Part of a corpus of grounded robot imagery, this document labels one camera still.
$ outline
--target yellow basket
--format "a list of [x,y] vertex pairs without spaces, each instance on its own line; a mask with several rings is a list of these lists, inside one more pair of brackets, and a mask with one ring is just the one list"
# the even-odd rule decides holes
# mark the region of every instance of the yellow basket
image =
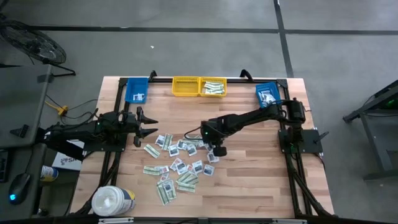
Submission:
[[199,96],[200,77],[173,77],[175,96]]
[[[202,93],[202,89],[205,86],[206,82],[218,82],[224,84],[224,93],[223,94],[206,94]],[[224,97],[226,96],[226,78],[215,78],[215,77],[201,77],[200,79],[200,87],[199,87],[199,95],[204,97]]]

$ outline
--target computer mouse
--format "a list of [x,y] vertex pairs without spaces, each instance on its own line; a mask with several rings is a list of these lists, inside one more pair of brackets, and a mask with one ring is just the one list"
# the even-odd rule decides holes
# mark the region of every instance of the computer mouse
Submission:
[[8,201],[13,205],[22,203],[27,195],[27,189],[30,182],[30,174],[18,174],[11,182],[8,191]]

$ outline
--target label on container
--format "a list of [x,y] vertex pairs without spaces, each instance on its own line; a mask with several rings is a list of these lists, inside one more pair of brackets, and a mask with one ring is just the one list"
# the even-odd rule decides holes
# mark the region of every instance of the label on container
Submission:
[[134,208],[134,206],[136,205],[136,195],[134,195],[134,193],[130,190],[121,190],[123,192],[124,201],[120,212],[118,212],[119,214]]

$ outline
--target yellow cable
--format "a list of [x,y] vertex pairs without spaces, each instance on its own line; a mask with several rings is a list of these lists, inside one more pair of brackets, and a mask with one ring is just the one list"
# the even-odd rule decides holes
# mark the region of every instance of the yellow cable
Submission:
[[51,104],[50,104],[49,102],[47,102],[47,101],[45,101],[44,103],[46,103],[47,105],[51,106],[52,108],[54,108],[54,109],[56,109],[56,110],[59,109],[59,107],[54,106],[54,105],[51,105]]

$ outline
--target plastic tub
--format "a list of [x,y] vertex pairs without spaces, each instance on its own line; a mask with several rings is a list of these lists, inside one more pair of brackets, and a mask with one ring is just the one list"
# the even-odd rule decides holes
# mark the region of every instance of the plastic tub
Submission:
[[[202,93],[202,89],[205,86],[206,82],[218,82],[224,84],[224,93],[223,94],[206,94]],[[200,89],[199,95],[203,97],[224,97],[226,96],[226,78],[215,78],[215,77],[201,77],[200,78]]]
[[199,96],[200,77],[173,77],[172,93],[175,96]]
[[133,192],[115,186],[100,187],[91,200],[94,212],[103,217],[120,215],[135,205],[136,196]]
[[[134,95],[144,94],[142,100],[134,99]],[[129,78],[124,100],[129,103],[145,103],[148,94],[148,78]]]
[[265,106],[261,103],[261,99],[259,96],[259,93],[262,91],[270,91],[271,95],[275,98],[275,100],[280,100],[280,95],[278,88],[276,87],[276,84],[273,82],[269,83],[264,83],[264,84],[258,84],[256,85],[256,96],[257,99],[259,100],[259,104],[261,108],[264,108]]
[[53,167],[42,166],[40,180],[44,182],[53,182],[58,177],[58,170]]

